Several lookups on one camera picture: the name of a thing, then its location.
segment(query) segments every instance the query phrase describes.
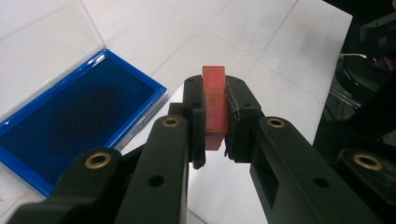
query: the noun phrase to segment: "black hole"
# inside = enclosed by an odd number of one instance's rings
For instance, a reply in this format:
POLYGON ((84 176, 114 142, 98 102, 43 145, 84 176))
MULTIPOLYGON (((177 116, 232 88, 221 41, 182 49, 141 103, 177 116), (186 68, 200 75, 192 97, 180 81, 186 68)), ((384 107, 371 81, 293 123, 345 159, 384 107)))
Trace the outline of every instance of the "black hole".
POLYGON ((105 160, 106 160, 105 156, 97 156, 97 157, 93 157, 91 159, 91 163, 93 165, 97 165, 97 164, 100 164, 100 163, 104 162, 105 160))
POLYGON ((276 120, 276 119, 272 119, 270 122, 271 122, 273 125, 275 125, 275 126, 280 126, 280 125, 282 125, 282 122, 280 122, 279 120, 276 120))
POLYGON ((165 179, 163 179, 163 176, 161 175, 155 175, 152 176, 149 180, 148 180, 148 184, 154 188, 157 188, 159 186, 161 186, 163 184, 163 182, 165 181, 165 179))
POLYGON ((319 187, 325 188, 325 189, 330 186, 329 181, 327 181, 325 178, 322 178, 322 177, 315 177, 314 178, 314 183, 316 185, 318 185, 319 187))
POLYGON ((165 123, 167 125, 175 125, 177 121, 175 119, 167 119, 165 123))
POLYGON ((376 162, 373 161, 373 160, 370 159, 370 158, 360 157, 359 160, 360 160, 361 162, 363 162, 363 163, 366 163, 367 165, 372 165, 372 166, 376 165, 376 162))

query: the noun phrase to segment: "red object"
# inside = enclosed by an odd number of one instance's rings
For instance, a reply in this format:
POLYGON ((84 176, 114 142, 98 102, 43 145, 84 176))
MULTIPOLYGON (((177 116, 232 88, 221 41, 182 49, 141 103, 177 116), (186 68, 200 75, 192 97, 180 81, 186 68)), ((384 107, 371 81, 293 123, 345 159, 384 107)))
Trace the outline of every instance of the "red object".
POLYGON ((219 150, 228 131, 224 66, 203 67, 206 100, 206 150, 219 150))

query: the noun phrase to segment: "blue tray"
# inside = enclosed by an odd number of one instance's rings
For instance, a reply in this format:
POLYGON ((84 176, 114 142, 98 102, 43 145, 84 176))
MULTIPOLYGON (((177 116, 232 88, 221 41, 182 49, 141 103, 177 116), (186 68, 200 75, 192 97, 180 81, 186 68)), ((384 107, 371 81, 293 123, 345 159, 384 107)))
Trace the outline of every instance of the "blue tray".
POLYGON ((81 152, 125 141, 165 94, 164 86, 103 49, 0 123, 0 161, 49 196, 81 152))

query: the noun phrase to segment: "metal ring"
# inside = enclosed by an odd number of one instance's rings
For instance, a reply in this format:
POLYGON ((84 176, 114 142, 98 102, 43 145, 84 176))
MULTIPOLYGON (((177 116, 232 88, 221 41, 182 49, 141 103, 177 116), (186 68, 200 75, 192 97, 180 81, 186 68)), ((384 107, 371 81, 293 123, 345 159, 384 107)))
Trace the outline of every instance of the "metal ring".
POLYGON ((178 126, 178 119, 175 119, 175 118, 164 119, 163 126, 170 127, 170 128, 176 127, 176 126, 178 126))
POLYGON ((384 167, 379 160, 370 155, 355 154, 353 156, 353 161, 359 166, 374 171, 379 171, 384 167))
POLYGON ((268 119, 267 124, 274 128, 283 128, 285 127, 285 122, 280 119, 268 119))
POLYGON ((106 152, 96 152, 85 160, 85 167, 91 170, 106 166, 111 161, 110 154, 106 152))

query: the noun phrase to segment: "tabletop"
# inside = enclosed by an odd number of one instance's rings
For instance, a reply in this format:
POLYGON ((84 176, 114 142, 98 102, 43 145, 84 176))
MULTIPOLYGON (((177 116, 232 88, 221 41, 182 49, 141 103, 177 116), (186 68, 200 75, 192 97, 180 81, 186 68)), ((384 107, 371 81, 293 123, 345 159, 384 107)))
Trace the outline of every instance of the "tabletop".
MULTIPOLYGON (((246 81, 266 116, 289 120, 311 144, 351 21, 320 0, 41 0, 0 8, 1 120, 106 47, 176 101, 185 78, 224 65, 246 81)), ((206 166, 191 169, 189 209, 207 223, 265 223, 248 165, 223 151, 207 152, 206 166)), ((0 163, 0 222, 42 199, 0 163)))

